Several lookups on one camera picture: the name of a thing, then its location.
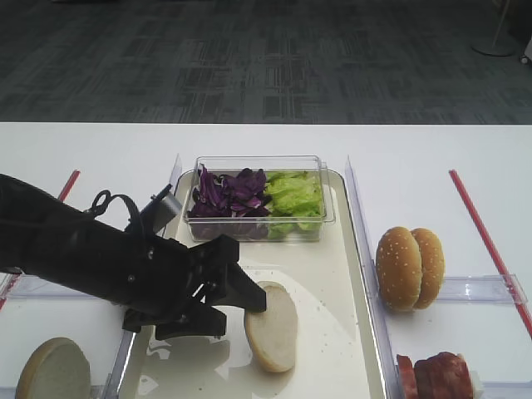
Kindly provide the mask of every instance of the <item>metal stand base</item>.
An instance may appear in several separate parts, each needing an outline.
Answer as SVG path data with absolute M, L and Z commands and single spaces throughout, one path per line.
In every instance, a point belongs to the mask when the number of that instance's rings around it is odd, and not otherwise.
M 483 56 L 490 57 L 509 57 L 514 54 L 515 50 L 511 45 L 505 43 L 499 43 L 500 31 L 505 24 L 506 14 L 508 14 L 508 9 L 510 8 L 510 1 L 506 0 L 505 9 L 502 12 L 499 20 L 499 26 L 495 32 L 495 37 L 492 42 L 482 42 L 478 45 L 472 45 L 471 48 L 476 52 L 482 54 Z
M 511 44 L 497 42 L 493 45 L 492 41 L 485 43 L 472 44 L 471 48 L 482 54 L 490 57 L 509 57 L 515 54 L 515 49 Z

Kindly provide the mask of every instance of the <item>red straw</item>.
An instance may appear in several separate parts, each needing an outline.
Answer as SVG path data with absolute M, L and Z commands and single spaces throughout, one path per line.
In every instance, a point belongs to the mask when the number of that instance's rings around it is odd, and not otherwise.
M 475 222 L 475 226 L 479 230 L 480 236 L 484 241 L 484 245 L 488 249 L 488 252 L 490 253 L 491 258 L 493 259 L 497 270 L 499 270 L 499 273 L 505 279 L 506 284 L 508 285 L 508 288 L 514 298 L 515 308 L 517 308 L 517 312 L 519 312 L 519 315 L 521 316 L 521 319 L 523 320 L 523 323 L 525 324 L 525 327 L 529 332 L 530 337 L 532 337 L 532 317 L 530 316 L 530 312 L 526 305 L 522 303 L 521 298 L 517 298 L 519 297 L 519 291 L 515 289 L 514 283 L 511 277 L 509 276 L 510 273 L 508 272 L 505 263 L 500 257 L 499 252 L 495 247 L 495 244 L 491 240 L 491 237 L 488 234 L 488 230 L 484 226 L 484 223 L 482 223 L 482 219 L 476 211 L 476 208 L 473 205 L 473 201 L 471 200 L 470 196 L 467 194 L 467 190 L 464 184 L 462 183 L 462 180 L 460 180 L 458 173 L 456 172 L 456 170 L 449 170 L 449 175 L 451 175 L 452 181 L 455 184 L 456 189 L 458 190 L 458 193 L 462 198 L 462 201 L 464 201 L 465 207 L 469 211 L 469 215 L 473 219 L 473 222 Z
M 72 187 L 74 186 L 74 183 L 76 183 L 76 180 L 78 177 L 80 177 L 80 171 L 74 170 L 68 180 L 65 183 L 65 186 L 63 187 L 63 190 L 61 190 L 61 193 L 57 197 L 58 200 L 61 202 L 65 202 L 67 199 L 68 193 L 70 193 L 70 190 L 72 190 Z
M 71 173 L 70 177 L 68 178 L 68 180 L 65 183 L 65 186 L 63 187 L 63 190 L 61 190 L 61 193 L 57 197 L 58 200 L 60 200 L 61 202 L 65 202 L 65 199 L 67 198 L 68 194 L 72 190 L 72 187 L 76 183 L 76 180 L 79 177 L 80 173 L 81 172 L 79 170 L 74 170 Z M 15 283 L 18 281 L 18 277 L 19 277 L 19 275 L 16 275 L 16 276 L 12 277 L 12 279 L 9 282 L 9 285 L 7 286 L 7 289 L 6 289 L 6 296 L 9 293 L 9 291 L 11 291 L 11 289 L 13 288 Z M 6 302 L 6 298 L 0 299 L 0 310 L 2 310 L 3 304 L 5 302 Z

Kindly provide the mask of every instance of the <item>sesame seed bun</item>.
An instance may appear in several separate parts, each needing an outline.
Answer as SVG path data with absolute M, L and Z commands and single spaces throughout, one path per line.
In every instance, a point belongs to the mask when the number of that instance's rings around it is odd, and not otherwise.
M 376 256 L 379 291 L 391 309 L 424 309 L 436 299 L 445 273 L 438 237 L 428 229 L 389 229 Z
M 377 247 L 377 276 L 381 297 L 397 311 L 412 310 L 421 292 L 421 254 L 408 229 L 389 229 Z
M 441 242 L 429 229 L 414 229 L 412 235 L 416 239 L 421 252 L 421 293 L 414 304 L 416 309 L 425 309 L 436 299 L 443 284 L 446 261 L 443 258 Z

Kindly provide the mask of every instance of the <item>gray carpet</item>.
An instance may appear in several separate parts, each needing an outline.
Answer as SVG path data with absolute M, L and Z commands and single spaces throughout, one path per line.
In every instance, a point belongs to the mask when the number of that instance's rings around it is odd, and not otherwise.
M 1 0 L 0 121 L 532 124 L 532 68 L 469 48 L 496 18 L 491 0 Z

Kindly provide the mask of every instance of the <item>white bun slice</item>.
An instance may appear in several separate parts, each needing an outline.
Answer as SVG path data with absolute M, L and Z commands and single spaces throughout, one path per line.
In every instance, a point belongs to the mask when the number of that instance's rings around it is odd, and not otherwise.
M 286 372 L 296 362 L 296 306 L 281 284 L 261 281 L 258 285 L 266 292 L 268 308 L 262 313 L 245 312 L 249 346 L 265 371 Z
M 30 356 L 18 380 L 15 399 L 89 399 L 89 362 L 75 342 L 58 337 Z

